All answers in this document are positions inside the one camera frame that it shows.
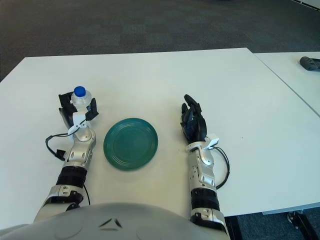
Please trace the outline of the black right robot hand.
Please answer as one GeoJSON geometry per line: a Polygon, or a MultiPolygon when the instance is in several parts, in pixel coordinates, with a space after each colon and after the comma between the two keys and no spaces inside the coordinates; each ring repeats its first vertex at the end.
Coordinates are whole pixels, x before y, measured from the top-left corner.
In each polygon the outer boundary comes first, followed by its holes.
{"type": "Polygon", "coordinates": [[[184,100],[186,103],[181,105],[181,127],[183,134],[188,142],[204,142],[207,136],[207,125],[202,116],[202,109],[190,95],[185,94],[184,100]]]}

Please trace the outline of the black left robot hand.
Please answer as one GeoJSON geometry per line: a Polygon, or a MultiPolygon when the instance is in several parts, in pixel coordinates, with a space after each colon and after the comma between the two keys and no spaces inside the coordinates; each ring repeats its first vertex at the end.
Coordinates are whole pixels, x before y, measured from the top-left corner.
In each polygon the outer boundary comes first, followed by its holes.
{"type": "MultiPolygon", "coordinates": [[[[59,113],[62,116],[62,119],[68,129],[74,125],[73,113],[77,112],[77,108],[72,103],[72,94],[73,92],[67,92],[58,95],[61,104],[59,113]]],[[[88,110],[85,113],[85,119],[87,121],[91,121],[99,114],[97,110],[96,99],[93,97],[87,106],[88,110]]]]}

